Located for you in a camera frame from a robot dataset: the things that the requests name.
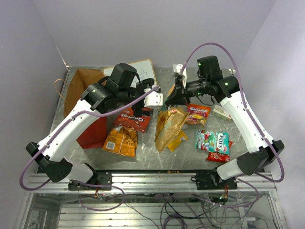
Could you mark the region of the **red Doritos chip bag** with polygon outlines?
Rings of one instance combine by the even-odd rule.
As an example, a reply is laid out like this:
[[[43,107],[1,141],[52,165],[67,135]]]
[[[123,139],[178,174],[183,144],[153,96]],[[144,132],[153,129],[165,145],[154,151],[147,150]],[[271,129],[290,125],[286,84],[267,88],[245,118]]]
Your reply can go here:
[[[145,133],[151,119],[150,114],[153,110],[151,108],[145,108],[144,111],[149,115],[134,116],[134,111],[131,107],[129,107],[118,115],[118,117],[114,120],[113,125],[127,127],[135,131]]]

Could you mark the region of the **gold teal snack bag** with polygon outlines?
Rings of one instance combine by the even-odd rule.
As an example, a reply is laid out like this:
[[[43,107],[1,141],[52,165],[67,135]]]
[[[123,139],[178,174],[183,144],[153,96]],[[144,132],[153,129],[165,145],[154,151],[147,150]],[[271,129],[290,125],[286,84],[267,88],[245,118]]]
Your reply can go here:
[[[162,152],[179,134],[189,112],[179,105],[163,105],[158,111],[154,143]]]

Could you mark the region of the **orange Fox's fruits candy bag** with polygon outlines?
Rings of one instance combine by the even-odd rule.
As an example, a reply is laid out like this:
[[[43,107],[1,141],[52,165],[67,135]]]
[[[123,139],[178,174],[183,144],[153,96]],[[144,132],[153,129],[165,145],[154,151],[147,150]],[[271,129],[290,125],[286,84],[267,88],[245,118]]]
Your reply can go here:
[[[209,106],[189,104],[186,110],[189,113],[185,120],[186,124],[205,126],[211,108]]]

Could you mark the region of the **orange chip bag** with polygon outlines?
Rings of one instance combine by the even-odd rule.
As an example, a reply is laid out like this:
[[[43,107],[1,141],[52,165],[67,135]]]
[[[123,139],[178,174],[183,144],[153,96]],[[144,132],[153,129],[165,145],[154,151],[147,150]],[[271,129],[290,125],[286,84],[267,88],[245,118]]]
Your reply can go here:
[[[122,156],[136,157],[137,145],[137,131],[118,126],[110,131],[102,149]]]

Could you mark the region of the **red brown paper bag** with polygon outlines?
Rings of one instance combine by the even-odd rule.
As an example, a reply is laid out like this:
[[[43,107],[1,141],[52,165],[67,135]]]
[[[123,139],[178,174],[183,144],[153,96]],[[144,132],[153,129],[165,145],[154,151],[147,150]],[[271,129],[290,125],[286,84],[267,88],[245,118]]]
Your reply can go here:
[[[51,146],[58,152],[67,152],[73,143],[83,149],[101,148],[107,137],[106,117],[90,115],[98,114],[92,105],[81,94],[88,86],[97,83],[104,77],[100,70],[78,68],[67,89],[64,102],[64,120],[54,129],[56,135]]]

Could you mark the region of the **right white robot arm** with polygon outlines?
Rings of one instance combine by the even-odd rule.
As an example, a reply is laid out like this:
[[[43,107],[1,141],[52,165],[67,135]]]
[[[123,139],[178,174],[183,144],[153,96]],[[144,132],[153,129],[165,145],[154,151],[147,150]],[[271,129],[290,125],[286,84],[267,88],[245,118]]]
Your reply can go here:
[[[211,185],[219,189],[227,183],[227,179],[239,175],[252,175],[271,164],[279,158],[285,146],[281,140],[275,141],[260,124],[239,87],[235,72],[224,74],[216,56],[200,58],[197,64],[199,79],[191,82],[186,80],[184,66],[174,64],[175,85],[165,104],[187,105],[192,97],[207,94],[215,98],[232,117],[248,151],[219,166],[216,169],[217,173],[211,175]]]

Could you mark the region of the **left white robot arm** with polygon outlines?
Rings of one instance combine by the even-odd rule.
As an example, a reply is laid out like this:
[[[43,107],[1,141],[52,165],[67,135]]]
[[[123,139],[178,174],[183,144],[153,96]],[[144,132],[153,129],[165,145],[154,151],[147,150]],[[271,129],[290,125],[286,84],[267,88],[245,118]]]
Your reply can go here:
[[[49,180],[78,180],[85,189],[97,185],[93,168],[70,162],[65,158],[71,144],[96,120],[113,115],[119,105],[131,107],[135,116],[148,106],[161,106],[163,94],[153,78],[141,80],[137,70],[126,64],[114,66],[111,75],[88,86],[66,118],[43,140],[30,142],[26,151],[36,161]]]

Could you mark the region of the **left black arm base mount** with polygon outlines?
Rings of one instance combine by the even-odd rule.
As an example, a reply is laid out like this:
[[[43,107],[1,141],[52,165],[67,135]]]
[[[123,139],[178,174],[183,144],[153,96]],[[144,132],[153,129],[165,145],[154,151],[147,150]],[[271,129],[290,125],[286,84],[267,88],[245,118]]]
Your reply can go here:
[[[93,177],[86,182],[86,185],[76,180],[70,180],[68,184],[69,191],[86,191],[86,190],[111,190],[112,175],[108,172],[96,172]]]

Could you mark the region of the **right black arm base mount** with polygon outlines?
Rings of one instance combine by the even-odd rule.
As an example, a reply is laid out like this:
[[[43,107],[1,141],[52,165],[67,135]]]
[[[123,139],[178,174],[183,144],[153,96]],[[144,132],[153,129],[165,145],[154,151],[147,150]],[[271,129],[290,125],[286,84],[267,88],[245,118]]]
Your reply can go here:
[[[222,180],[215,169],[196,170],[195,175],[191,176],[190,180],[196,183],[198,190],[237,189],[237,183],[234,177]]]

